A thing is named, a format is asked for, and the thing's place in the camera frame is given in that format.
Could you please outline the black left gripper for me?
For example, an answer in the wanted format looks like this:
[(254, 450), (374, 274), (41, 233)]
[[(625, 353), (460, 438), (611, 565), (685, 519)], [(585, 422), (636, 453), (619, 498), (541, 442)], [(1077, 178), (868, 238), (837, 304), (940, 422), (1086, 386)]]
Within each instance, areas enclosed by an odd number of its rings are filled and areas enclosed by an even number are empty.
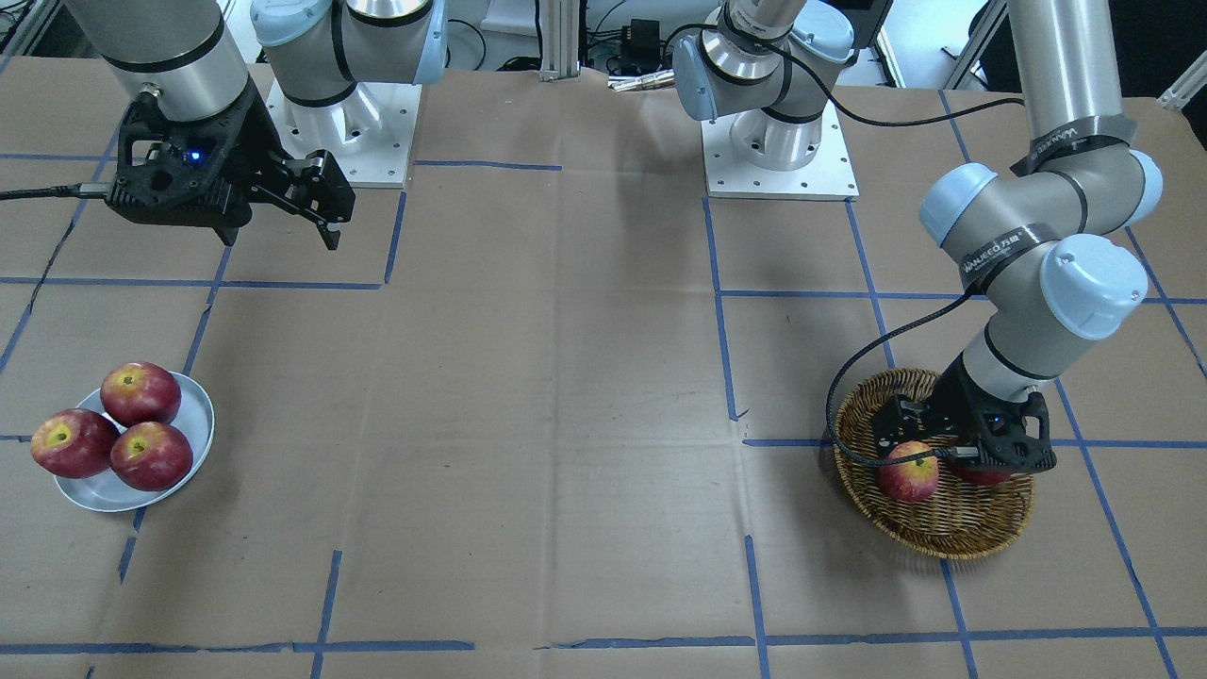
[(1025, 400), (1003, 400), (970, 377), (960, 356), (931, 392), (931, 408), (906, 396), (890, 396), (870, 420), (876, 450), (905, 441), (952, 435), (974, 456), (962, 456), (970, 470), (1038, 473), (1057, 466), (1050, 441), (1046, 400), (1030, 392)]

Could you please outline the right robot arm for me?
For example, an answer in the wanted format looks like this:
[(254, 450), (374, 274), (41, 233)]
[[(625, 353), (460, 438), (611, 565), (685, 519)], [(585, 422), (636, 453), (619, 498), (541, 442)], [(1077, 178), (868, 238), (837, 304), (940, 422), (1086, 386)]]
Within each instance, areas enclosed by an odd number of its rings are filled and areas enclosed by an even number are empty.
[(441, 1), (255, 1), (279, 119), (214, 1), (70, 1), (130, 96), (109, 209), (134, 224), (211, 229), (232, 245), (272, 205), (336, 250), (356, 194), (348, 156), (385, 137), (371, 84), (419, 86), (445, 66)]

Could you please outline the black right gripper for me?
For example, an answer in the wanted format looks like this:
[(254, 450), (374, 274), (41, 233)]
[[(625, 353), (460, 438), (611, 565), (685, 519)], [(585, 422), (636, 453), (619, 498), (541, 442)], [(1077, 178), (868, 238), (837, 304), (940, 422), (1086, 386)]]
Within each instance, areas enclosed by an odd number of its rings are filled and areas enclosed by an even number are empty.
[(233, 244), (258, 203), (309, 221), (327, 250), (338, 248), (356, 193), (332, 152), (285, 154), (253, 81), (200, 121), (168, 119), (165, 98), (142, 83), (126, 109), (109, 209), (135, 224), (211, 229)]

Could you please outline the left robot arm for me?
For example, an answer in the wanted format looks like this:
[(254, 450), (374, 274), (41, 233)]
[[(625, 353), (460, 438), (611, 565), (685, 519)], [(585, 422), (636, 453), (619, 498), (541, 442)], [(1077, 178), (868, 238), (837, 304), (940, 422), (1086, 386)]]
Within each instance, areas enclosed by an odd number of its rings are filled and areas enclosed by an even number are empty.
[[(938, 124), (1001, 100), (908, 122), (867, 119), (832, 94), (823, 62), (846, 55), (806, 39), (807, 1), (724, 1), (706, 25), (667, 39), (675, 87), (693, 119), (756, 113), (787, 131), (820, 125), (824, 103), (879, 127)], [(949, 254), (963, 293), (935, 314), (873, 340), (839, 369), (826, 399), (836, 452), (868, 468), (926, 458), (975, 472), (1036, 473), (1056, 466), (1040, 390), (1110, 336), (1147, 295), (1144, 268), (1109, 233), (1150, 215), (1164, 174), (1133, 150), (1123, 111), (1108, 1), (1007, 1), (1030, 152), (1001, 177), (966, 163), (922, 199), (919, 222)], [(996, 314), (943, 371), (931, 396), (890, 396), (871, 414), (871, 453), (836, 428), (834, 391), (850, 365), (893, 336), (984, 295)], [(891, 460), (905, 441), (947, 438), (934, 451)]]

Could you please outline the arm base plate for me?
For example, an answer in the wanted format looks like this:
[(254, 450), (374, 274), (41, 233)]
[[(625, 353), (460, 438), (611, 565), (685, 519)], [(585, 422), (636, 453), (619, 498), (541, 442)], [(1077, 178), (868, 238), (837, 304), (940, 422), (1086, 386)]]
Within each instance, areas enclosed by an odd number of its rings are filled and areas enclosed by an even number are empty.
[(290, 156), (326, 150), (352, 188), (403, 189), (420, 99), (420, 84), (358, 83), (343, 103), (307, 109), (274, 83), (267, 105)]
[(859, 194), (832, 103), (805, 124), (752, 110), (700, 128), (709, 197), (845, 201)]

